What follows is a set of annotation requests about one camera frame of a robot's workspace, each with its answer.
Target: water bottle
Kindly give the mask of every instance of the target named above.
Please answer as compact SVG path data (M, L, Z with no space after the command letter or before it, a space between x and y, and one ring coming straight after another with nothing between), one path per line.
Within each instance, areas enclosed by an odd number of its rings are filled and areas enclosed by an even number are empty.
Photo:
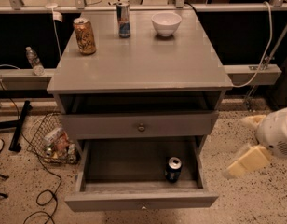
M31 49L31 47L26 48L26 57L29 60L29 63L34 70L34 73L37 76L43 76L45 73L44 67L43 67L37 53L33 49Z

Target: drawer front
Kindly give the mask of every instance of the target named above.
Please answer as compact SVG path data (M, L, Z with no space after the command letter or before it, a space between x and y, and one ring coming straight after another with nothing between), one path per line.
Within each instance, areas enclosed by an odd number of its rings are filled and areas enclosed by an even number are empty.
M73 139L189 136L210 134L218 112L169 115L63 115Z
M164 140L88 141L66 203L76 212L210 207L218 196L205 187L194 141ZM173 154L183 163L176 183L163 174L163 158Z
M209 192L162 193L143 195L99 195L75 194L65 198L68 206L75 212L111 211L111 210L149 210L175 208L205 208L210 207L218 196Z

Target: drawer handle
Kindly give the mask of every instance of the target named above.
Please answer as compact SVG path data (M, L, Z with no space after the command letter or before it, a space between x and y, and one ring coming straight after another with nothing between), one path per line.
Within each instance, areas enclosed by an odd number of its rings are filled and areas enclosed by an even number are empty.
M144 131L145 131L145 126L144 126L144 124L143 124L143 123L140 123L140 124L138 125L137 129L138 129L139 132L144 132Z

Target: terrazzo floor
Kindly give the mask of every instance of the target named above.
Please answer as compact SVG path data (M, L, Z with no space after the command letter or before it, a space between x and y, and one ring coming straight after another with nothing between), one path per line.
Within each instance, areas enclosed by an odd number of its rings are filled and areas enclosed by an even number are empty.
M30 111L22 131L28 140L34 135L35 126L44 114L57 110L54 102L42 106L41 102L31 102ZM16 118L12 104L3 105L0 120ZM255 144L254 131L243 126L240 119L254 114L268 114L271 110L262 100L253 100L253 112L247 111L241 99L225 99L220 116L212 134L207 137L200 154L204 178L209 191L219 198L210 208L170 209L145 211L108 211L75 213L64 202L64 197L75 190L75 176L78 165L47 165L48 169L62 179L57 192L58 207L53 216L54 223L287 223L287 160L273 157L272 163L259 171L237 179L226 179L222 172L234 159L236 152L247 143ZM27 142L21 138L22 151L8 150L13 130L1 130L0 138L6 145L0 154L0 173L9 175L8 180L0 178L0 191L9 195L0 198L0 223L18 224L33 212L52 213L56 203L37 205L36 198L44 189L52 191L58 187L60 179L44 170L35 154L28 152ZM50 198L45 194L39 199ZM37 215L26 223L45 223L48 217Z

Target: wire basket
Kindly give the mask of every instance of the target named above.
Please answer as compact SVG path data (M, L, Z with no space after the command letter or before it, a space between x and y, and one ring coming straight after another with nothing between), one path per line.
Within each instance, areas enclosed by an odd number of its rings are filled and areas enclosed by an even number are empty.
M34 137L28 146L28 151L33 152L37 157L44 162L65 164L71 163L67 157L54 158L50 157L46 151L46 145L44 143L44 137L56 128L61 128L60 113L52 113L44 116L39 127L37 128Z

